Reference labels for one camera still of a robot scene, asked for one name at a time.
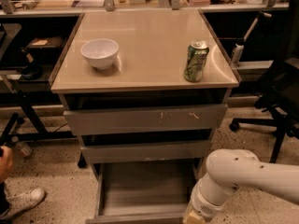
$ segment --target soda can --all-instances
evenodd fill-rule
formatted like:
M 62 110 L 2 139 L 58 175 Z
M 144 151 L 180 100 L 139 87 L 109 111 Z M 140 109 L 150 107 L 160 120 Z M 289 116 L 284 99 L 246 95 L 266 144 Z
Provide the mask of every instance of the soda can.
M 186 80 L 197 82 L 202 79 L 208 52 L 209 48 L 204 40 L 193 41 L 188 46 L 187 64 L 184 70 Z
M 24 141 L 20 141 L 18 136 L 13 136 L 11 141 L 15 144 L 19 155 L 23 158 L 27 158 L 32 154 L 32 149 Z

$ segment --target speckled floor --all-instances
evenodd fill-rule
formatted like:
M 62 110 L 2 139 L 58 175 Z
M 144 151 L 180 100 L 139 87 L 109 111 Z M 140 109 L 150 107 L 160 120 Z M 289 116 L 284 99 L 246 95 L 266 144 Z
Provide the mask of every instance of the speckled floor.
M 0 132 L 3 131 L 12 108 L 0 108 Z M 49 131 L 65 124 L 61 108 L 38 109 Z M 261 111 L 251 107 L 229 108 L 221 127 L 215 132 L 212 149 L 244 148 L 253 151 L 261 161 L 268 161 L 274 145 L 273 128 L 242 125 L 233 133 L 228 126 L 234 117 L 260 117 Z M 20 132 L 33 132 L 27 120 Z M 74 224 L 85 223 L 95 210 L 97 182 L 90 167 L 79 169 L 79 144 L 76 139 L 29 143 L 33 155 L 22 158 L 15 151 L 15 170 L 7 180 L 9 192 L 14 195 L 41 187 L 47 197 L 38 207 L 14 218 L 13 223 Z M 299 163 L 299 142 L 286 137 L 278 163 Z M 299 206 L 282 201 L 257 189 L 242 189 L 230 199 L 224 210 L 210 223 L 280 224 L 298 223 Z

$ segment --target chair wheel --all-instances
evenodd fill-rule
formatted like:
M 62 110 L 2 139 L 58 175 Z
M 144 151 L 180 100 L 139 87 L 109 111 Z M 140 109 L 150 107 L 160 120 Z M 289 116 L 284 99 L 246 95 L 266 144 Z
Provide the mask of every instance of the chair wheel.
M 264 104 L 263 97 L 261 97 L 260 99 L 258 99 L 258 100 L 254 103 L 254 107 L 257 108 L 257 109 L 261 109 L 261 108 L 266 107 L 265 104 Z
M 287 131 L 287 135 L 288 135 L 290 138 L 295 137 L 295 134 L 293 133 L 293 131 Z
M 230 124 L 230 130 L 233 131 L 233 132 L 236 132 L 240 129 L 240 125 L 238 122 L 232 122 Z

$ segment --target sneaker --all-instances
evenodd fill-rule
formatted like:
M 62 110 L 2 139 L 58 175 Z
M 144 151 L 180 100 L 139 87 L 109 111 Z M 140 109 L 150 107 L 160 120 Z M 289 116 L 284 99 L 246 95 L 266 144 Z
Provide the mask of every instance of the sneaker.
M 10 207 L 7 212 L 1 215 L 2 217 L 0 217 L 0 220 L 9 220 L 19 212 L 34 208 L 44 200 L 45 196 L 45 190 L 33 189 L 31 191 L 26 191 L 19 196 L 7 198 Z

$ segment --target bowl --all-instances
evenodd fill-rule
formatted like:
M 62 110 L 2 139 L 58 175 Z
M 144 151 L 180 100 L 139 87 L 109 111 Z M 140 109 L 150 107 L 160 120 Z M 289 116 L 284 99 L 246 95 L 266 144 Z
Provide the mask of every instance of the bowl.
M 110 39 L 95 39 L 81 47 L 81 54 L 89 65 L 99 69 L 108 69 L 117 59 L 119 44 Z

